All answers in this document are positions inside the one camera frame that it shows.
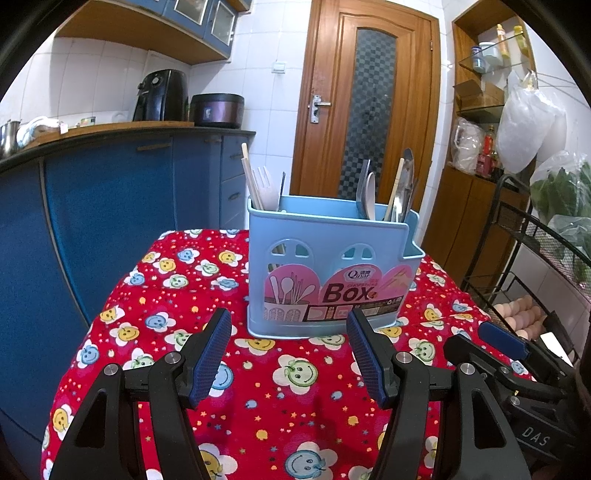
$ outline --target screw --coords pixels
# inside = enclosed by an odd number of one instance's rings
[[[413,356],[408,352],[398,352],[396,354],[396,360],[402,364],[409,364],[411,361],[413,361]]]
[[[474,368],[474,365],[472,364],[461,364],[460,370],[466,375],[472,375],[476,371],[476,368]]]
[[[106,367],[104,367],[103,369],[103,373],[105,375],[115,375],[117,373],[117,370],[119,370],[119,365],[117,364],[109,364]]]
[[[181,354],[178,352],[170,352],[167,353],[164,357],[164,361],[168,364],[174,365],[177,364],[181,359]]]

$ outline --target glass shelf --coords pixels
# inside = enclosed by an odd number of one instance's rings
[[[458,116],[476,124],[497,124],[501,121],[505,105],[480,106],[458,110]]]
[[[487,53],[490,54],[493,49],[499,50],[499,45],[507,44],[507,42],[509,42],[511,40],[514,40],[515,42],[517,42],[517,38],[523,37],[523,36],[524,36],[523,33],[521,33],[519,35],[514,35],[513,37],[509,37],[506,40],[503,40],[502,42],[497,42],[494,45],[491,45],[490,47],[483,48],[482,55],[483,55],[483,58],[485,59],[485,64],[486,64],[486,72],[485,73],[496,72],[497,70],[517,67],[519,65],[523,65],[527,70],[531,70],[531,62],[530,62],[529,57],[523,55],[517,47],[516,47],[516,51],[519,51],[519,60],[516,58],[513,58],[513,57],[511,57],[509,59],[502,57],[502,64],[494,64],[494,65],[488,61]],[[473,58],[474,58],[474,55],[470,55],[469,57],[466,57],[465,59],[460,60],[458,63],[462,67],[464,67],[465,69],[470,70],[471,72],[474,72],[478,75],[482,75],[483,74],[482,72],[477,72],[476,70],[474,70]]]

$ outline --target egg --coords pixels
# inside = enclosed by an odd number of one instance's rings
[[[509,304],[509,308],[511,308],[511,315],[513,315],[513,317],[515,317],[516,313],[519,313],[519,303],[516,301],[512,301]]]
[[[503,319],[505,318],[505,307],[502,303],[497,303],[496,305],[492,306],[495,311],[499,314],[499,316]]]
[[[517,299],[515,302],[519,305],[520,312],[524,312],[527,310],[527,300],[526,299]]]
[[[515,323],[517,324],[517,329],[521,330],[527,327],[527,316],[523,312],[518,312],[513,315],[515,319]]]
[[[523,297],[523,299],[525,300],[525,304],[526,304],[525,309],[529,310],[530,308],[532,308],[532,306],[534,304],[534,299],[531,298],[531,295],[526,295],[525,297]]]
[[[515,331],[515,329],[517,328],[515,319],[513,317],[507,317],[505,321],[507,322],[507,325],[509,325],[513,329],[513,331]]]
[[[542,309],[540,307],[538,307],[537,305],[534,305],[531,310],[534,312],[535,314],[535,318],[538,319],[542,316]]]

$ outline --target plastic bag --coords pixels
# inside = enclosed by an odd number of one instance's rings
[[[548,227],[578,248],[585,256],[591,258],[591,218],[554,215]],[[571,250],[560,245],[551,253],[567,271],[572,270],[576,283],[583,284],[591,281],[591,268]]]
[[[458,169],[474,175],[484,132],[478,125],[458,117],[452,130],[452,160]]]
[[[560,151],[530,178],[531,201],[540,220],[554,215],[591,218],[591,166],[587,155]]]
[[[496,152],[506,171],[519,173],[535,157],[556,116],[564,108],[534,88],[528,76],[515,86],[505,103],[496,136]]]

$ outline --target table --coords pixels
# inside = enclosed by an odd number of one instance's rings
[[[104,264],[109,268],[108,258]],[[212,480],[366,480],[390,412],[368,397],[346,337],[254,339],[246,329],[247,295],[247,231],[163,233],[108,297],[59,384],[43,441],[42,476],[47,480],[81,400],[105,365],[151,365],[179,351],[224,307],[233,326],[222,366],[208,398],[189,411]],[[427,365],[451,366],[443,356],[450,335],[466,335],[510,363],[478,339],[476,329],[487,319],[425,257],[396,324],[382,333]],[[310,374],[295,379],[298,366]],[[138,407],[148,479],[158,480],[150,407]],[[419,478],[431,475],[438,423],[439,405],[431,403]]]

